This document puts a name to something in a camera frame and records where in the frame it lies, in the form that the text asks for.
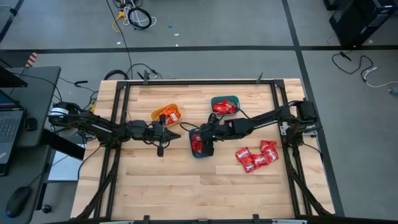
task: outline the wooden tabletop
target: wooden tabletop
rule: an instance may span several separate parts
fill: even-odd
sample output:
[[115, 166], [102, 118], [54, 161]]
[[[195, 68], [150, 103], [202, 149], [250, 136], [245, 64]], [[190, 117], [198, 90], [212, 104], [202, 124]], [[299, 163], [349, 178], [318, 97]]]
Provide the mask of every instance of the wooden tabletop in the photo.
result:
[[[288, 100], [302, 100], [304, 93], [300, 80], [284, 81]], [[96, 114], [110, 119], [115, 89], [116, 81], [101, 82]], [[127, 120], [131, 117], [149, 123], [152, 111], [176, 103], [182, 111], [183, 121], [199, 126], [211, 113], [211, 98], [227, 95], [236, 95], [249, 116], [274, 110], [269, 85], [133, 86]], [[240, 117], [243, 117], [241, 113], [231, 118]], [[294, 217], [276, 124], [258, 129], [244, 139], [216, 142], [214, 156], [206, 159], [192, 156], [188, 133], [179, 125], [169, 129], [182, 137], [170, 143], [164, 157], [157, 157], [155, 146], [140, 141], [123, 144], [112, 220], [142, 220], [144, 215], [150, 215], [151, 220], [248, 219], [253, 214], [259, 214], [260, 218]], [[246, 174], [236, 160], [235, 152], [247, 146], [252, 153], [259, 154], [261, 139], [277, 141], [279, 160]], [[313, 138], [305, 137], [305, 142], [317, 147]], [[97, 147], [98, 142], [90, 142], [85, 157]], [[300, 153], [308, 188], [333, 213], [319, 153], [307, 146], [301, 146]], [[100, 149], [83, 165], [71, 217], [81, 213], [97, 191], [103, 156], [104, 149]], [[296, 189], [300, 211], [304, 213], [301, 191], [297, 186]], [[103, 215], [107, 199], [108, 192], [105, 192]]]

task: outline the laptop keyboard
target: laptop keyboard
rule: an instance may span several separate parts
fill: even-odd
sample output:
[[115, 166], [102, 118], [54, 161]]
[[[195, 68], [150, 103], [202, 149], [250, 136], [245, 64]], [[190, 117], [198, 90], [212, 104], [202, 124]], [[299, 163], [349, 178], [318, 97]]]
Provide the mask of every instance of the laptop keyboard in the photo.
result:
[[14, 140], [20, 118], [0, 118], [0, 142]]

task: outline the white cable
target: white cable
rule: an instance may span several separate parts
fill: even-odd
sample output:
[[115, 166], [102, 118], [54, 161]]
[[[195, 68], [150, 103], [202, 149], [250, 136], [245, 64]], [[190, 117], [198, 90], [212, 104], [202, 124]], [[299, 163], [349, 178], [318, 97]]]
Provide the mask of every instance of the white cable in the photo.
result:
[[[136, 5], [134, 4], [134, 0], [131, 0], [131, 5], [128, 5], [128, 6], [126, 5], [126, 7], [124, 7], [124, 9], [123, 9], [123, 10], [124, 10], [124, 14], [126, 15], [126, 18], [125, 18], [124, 21], [123, 21], [123, 24], [124, 24], [125, 26], [130, 25], [130, 22], [129, 22], [129, 19], [127, 18], [127, 16], [128, 16], [128, 12], [129, 12], [131, 6], [132, 6], [133, 8], [136, 7]], [[152, 24], [149, 26], [149, 27], [152, 27], [152, 26], [154, 26], [154, 25], [156, 24], [157, 18], [154, 17], [154, 16], [151, 16], [150, 18], [151, 18], [152, 20], [154, 20], [154, 21], [152, 21]], [[140, 20], [139, 17], [138, 17], [137, 11], [134, 11], [134, 12], [132, 12], [132, 18], [131, 18], [131, 20], [134, 21], [134, 22], [138, 22], [138, 24], [139, 24], [140, 26], [143, 26], [143, 25], [141, 24], [141, 22], [148, 21], [149, 19]]]
[[372, 88], [380, 88], [380, 87], [383, 87], [383, 86], [386, 86], [386, 85], [390, 85], [390, 84], [393, 84], [393, 83], [398, 83], [398, 81], [393, 81], [393, 82], [388, 82], [388, 83], [385, 83], [385, 84], [382, 84], [382, 85], [378, 85], [378, 86], [370, 85], [370, 84], [368, 83], [366, 77], [367, 77], [367, 75], [369, 75], [369, 73], [371, 73], [371, 72], [373, 72], [373, 71], [375, 71], [375, 70], [377, 70], [377, 67], [373, 67], [373, 68], [371, 68], [371, 69], [366, 70], [365, 76], [364, 76], [363, 78], [365, 79], [365, 83], [366, 83], [368, 86], [370, 86], [370, 87], [372, 87]]

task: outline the black desk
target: black desk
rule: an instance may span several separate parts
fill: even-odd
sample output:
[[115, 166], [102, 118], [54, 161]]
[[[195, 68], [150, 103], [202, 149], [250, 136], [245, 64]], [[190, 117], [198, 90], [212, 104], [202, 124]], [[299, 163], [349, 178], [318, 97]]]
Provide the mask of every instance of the black desk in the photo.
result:
[[[23, 68], [11, 68], [11, 72], [21, 73]], [[46, 79], [57, 84], [60, 67], [27, 68], [24, 75]], [[26, 109], [26, 118], [36, 118], [35, 131], [21, 130], [17, 147], [12, 151], [8, 175], [0, 177], [0, 223], [29, 223], [34, 210], [40, 209], [45, 190], [45, 178], [52, 163], [52, 149], [69, 156], [83, 159], [84, 149], [64, 138], [44, 129], [55, 87], [46, 81], [32, 77], [21, 77], [28, 83], [27, 88], [15, 88], [11, 97]], [[2, 88], [10, 94], [12, 88]], [[16, 218], [5, 216], [7, 201], [18, 187], [26, 186], [39, 174], [43, 173], [30, 186], [32, 194], [24, 211]]]

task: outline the computer mouse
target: computer mouse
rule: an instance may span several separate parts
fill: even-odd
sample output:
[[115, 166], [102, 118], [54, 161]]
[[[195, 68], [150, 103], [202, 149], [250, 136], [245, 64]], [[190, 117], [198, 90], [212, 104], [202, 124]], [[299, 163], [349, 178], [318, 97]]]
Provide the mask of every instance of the computer mouse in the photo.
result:
[[25, 208], [27, 199], [31, 193], [30, 187], [19, 187], [7, 202], [6, 215], [10, 218], [15, 218]]

